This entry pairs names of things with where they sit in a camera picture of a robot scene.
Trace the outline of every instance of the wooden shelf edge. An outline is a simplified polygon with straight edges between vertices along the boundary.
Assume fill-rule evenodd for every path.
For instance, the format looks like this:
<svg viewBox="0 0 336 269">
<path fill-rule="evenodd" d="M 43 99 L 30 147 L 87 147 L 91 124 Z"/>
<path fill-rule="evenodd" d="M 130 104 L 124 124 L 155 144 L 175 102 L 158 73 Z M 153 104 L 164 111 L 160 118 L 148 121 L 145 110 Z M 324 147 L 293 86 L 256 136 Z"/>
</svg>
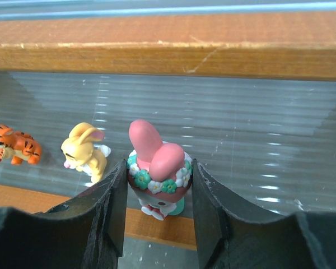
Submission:
<svg viewBox="0 0 336 269">
<path fill-rule="evenodd" d="M 0 70 L 336 80 L 336 11 L 0 21 Z"/>
<path fill-rule="evenodd" d="M 0 185 L 0 206 L 29 212 L 46 212 L 70 197 Z M 125 236 L 149 242 L 197 250 L 193 219 L 168 216 L 158 221 L 142 211 L 128 208 Z"/>
</svg>

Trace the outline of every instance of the white flower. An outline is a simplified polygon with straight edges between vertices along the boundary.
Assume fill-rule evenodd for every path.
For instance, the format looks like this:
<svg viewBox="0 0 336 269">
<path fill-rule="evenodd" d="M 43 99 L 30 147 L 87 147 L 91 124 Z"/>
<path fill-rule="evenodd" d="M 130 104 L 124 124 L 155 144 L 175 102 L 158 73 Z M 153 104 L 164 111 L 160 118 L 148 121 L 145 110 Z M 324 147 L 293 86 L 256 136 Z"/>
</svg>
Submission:
<svg viewBox="0 0 336 269">
<path fill-rule="evenodd" d="M 134 175 L 139 172 L 139 167 L 137 164 L 132 164 L 129 167 L 129 174 L 134 177 Z"/>
<path fill-rule="evenodd" d="M 188 174 L 188 170 L 183 167 L 181 169 L 178 170 L 178 172 L 175 174 L 175 176 L 178 178 L 183 178 L 183 176 L 187 175 Z"/>
<path fill-rule="evenodd" d="M 189 173 L 187 175 L 183 176 L 183 180 L 184 180 L 183 187 L 184 188 L 186 188 L 188 186 L 189 179 L 190 179 L 190 174 Z"/>
<path fill-rule="evenodd" d="M 132 157 L 133 155 L 136 155 L 136 154 L 137 154 L 136 150 L 133 150 L 133 151 L 129 154 L 129 157 Z"/>
<path fill-rule="evenodd" d="M 156 193 L 158 193 L 158 192 L 161 192 L 161 191 L 162 191 L 162 187 L 163 187 L 163 183 L 162 183 L 162 182 L 156 182 L 156 181 L 151 180 L 151 181 L 148 183 L 148 189 L 149 189 L 153 194 L 156 194 Z"/>
<path fill-rule="evenodd" d="M 190 174 L 188 173 L 188 170 L 186 168 L 179 169 L 175 176 L 177 177 L 175 184 L 178 188 L 182 186 L 185 188 L 186 186 L 188 186 Z"/>
<path fill-rule="evenodd" d="M 184 184 L 183 178 L 177 178 L 177 180 L 175 181 L 175 184 L 177 185 L 177 188 L 183 186 Z"/>
</svg>

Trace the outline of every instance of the green flower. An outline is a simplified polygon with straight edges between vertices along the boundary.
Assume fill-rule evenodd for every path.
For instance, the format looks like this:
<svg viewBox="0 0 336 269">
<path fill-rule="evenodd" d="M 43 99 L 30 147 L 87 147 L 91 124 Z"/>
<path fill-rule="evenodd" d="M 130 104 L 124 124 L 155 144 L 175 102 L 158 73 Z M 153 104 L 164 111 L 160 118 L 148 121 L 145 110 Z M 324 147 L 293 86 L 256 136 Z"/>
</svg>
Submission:
<svg viewBox="0 0 336 269">
<path fill-rule="evenodd" d="M 173 179 L 167 179 L 163 181 L 163 188 L 162 191 L 166 193 L 175 193 L 177 189 L 177 184 L 175 184 Z"/>
<path fill-rule="evenodd" d="M 133 156 L 129 157 L 128 161 L 127 161 L 127 169 L 129 169 L 129 167 L 132 164 L 135 164 L 136 162 L 137 162 L 137 155 L 133 155 Z"/>
<path fill-rule="evenodd" d="M 151 182 L 151 177 L 147 170 L 142 169 L 134 175 L 134 184 L 140 189 L 146 189 L 149 182 Z"/>
<path fill-rule="evenodd" d="M 188 160 L 185 160 L 185 168 L 188 170 L 189 174 L 192 175 L 193 173 L 193 166 L 190 164 Z"/>
</svg>

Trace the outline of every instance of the rabbit ear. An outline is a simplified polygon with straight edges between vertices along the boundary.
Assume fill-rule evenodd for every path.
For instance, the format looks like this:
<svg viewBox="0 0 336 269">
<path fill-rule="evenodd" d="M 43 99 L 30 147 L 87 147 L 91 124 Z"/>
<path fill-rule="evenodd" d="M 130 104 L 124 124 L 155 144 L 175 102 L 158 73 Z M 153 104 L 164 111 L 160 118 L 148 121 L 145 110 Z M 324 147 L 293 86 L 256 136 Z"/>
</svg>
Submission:
<svg viewBox="0 0 336 269">
<path fill-rule="evenodd" d="M 81 136 L 84 132 L 86 132 L 90 128 L 94 128 L 94 127 L 87 122 L 81 122 L 75 127 L 73 127 L 68 137 Z"/>
<path fill-rule="evenodd" d="M 137 158 L 150 163 L 157 150 L 163 145 L 158 131 L 146 120 L 137 119 L 130 124 L 128 133 L 137 152 Z"/>
<path fill-rule="evenodd" d="M 150 176 L 161 182 L 184 167 L 184 150 L 174 143 L 164 144 L 155 154 L 150 165 Z"/>
<path fill-rule="evenodd" d="M 105 138 L 105 133 L 98 130 L 95 127 L 92 127 L 86 130 L 78 139 L 78 144 L 83 144 L 87 142 L 98 142 Z"/>
</svg>

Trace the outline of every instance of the rabbit foot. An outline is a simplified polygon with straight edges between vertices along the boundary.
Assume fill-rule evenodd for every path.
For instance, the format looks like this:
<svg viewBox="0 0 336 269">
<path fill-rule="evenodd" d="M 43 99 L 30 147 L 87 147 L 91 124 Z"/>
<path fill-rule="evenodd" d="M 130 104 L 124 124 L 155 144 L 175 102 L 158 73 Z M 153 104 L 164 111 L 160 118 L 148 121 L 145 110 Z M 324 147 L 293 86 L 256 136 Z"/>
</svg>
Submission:
<svg viewBox="0 0 336 269">
<path fill-rule="evenodd" d="M 163 214 L 159 209 L 153 208 L 152 210 L 152 216 L 156 218 L 157 220 L 164 220 L 164 218 L 167 216 Z"/>
<path fill-rule="evenodd" d="M 111 154 L 111 149 L 106 145 L 101 145 L 99 150 L 103 153 L 103 155 L 105 155 L 105 157 L 108 157 Z"/>
<path fill-rule="evenodd" d="M 148 216 L 152 216 L 152 211 L 153 211 L 153 207 L 148 205 L 148 206 L 142 206 L 141 210 L 143 213 L 145 213 Z"/>
<path fill-rule="evenodd" d="M 91 177 L 91 182 L 92 182 L 93 184 L 96 184 L 98 181 L 101 180 L 101 178 L 102 178 L 102 175 L 93 175 L 93 176 Z"/>
</svg>

